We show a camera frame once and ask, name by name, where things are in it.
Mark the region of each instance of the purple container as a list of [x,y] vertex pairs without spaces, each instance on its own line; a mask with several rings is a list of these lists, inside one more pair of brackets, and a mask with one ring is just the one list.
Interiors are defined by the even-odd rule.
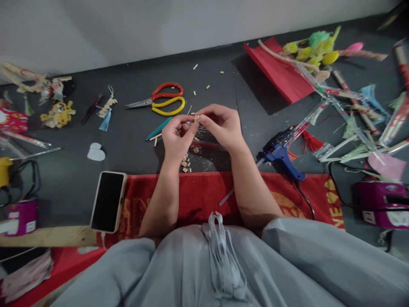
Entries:
[[385,229],[409,229],[409,211],[375,211],[408,209],[408,206],[388,203],[386,196],[406,198],[405,186],[386,182],[358,182],[353,186],[354,203],[362,211],[363,220]]
[[7,218],[18,220],[18,228],[6,232],[7,237],[19,237],[36,230],[37,200],[23,200],[6,207]]

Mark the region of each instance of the hand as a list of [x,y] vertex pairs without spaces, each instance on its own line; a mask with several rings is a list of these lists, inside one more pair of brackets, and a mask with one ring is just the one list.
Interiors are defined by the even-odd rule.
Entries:
[[230,154],[247,147],[242,135],[239,113],[236,110],[211,104],[196,112],[195,115],[199,115],[200,123]]
[[[180,164],[196,135],[199,123],[190,115],[178,115],[162,129],[165,159]],[[186,122],[194,122],[190,127]]]

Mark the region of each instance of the wooden board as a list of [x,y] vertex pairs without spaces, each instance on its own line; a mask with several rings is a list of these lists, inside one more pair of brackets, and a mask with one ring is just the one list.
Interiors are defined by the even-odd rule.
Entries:
[[21,237],[0,235],[0,246],[96,246],[96,232],[90,226],[39,228]]

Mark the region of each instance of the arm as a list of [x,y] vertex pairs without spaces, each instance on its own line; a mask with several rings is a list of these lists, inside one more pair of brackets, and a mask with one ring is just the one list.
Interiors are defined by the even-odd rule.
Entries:
[[282,217],[244,141],[237,111],[213,104],[196,115],[200,115],[200,123],[230,153],[237,205],[245,226],[252,230],[263,229],[275,218]]
[[187,121],[193,122],[194,117],[176,116],[162,130],[165,159],[139,237],[163,239],[175,229],[179,212],[179,166],[199,127],[199,123],[189,127]]

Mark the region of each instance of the smartphone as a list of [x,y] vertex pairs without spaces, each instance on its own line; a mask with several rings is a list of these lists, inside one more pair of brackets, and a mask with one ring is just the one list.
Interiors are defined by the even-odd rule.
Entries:
[[91,216],[92,229],[108,233],[118,230],[127,178],[125,173],[110,171],[99,175]]

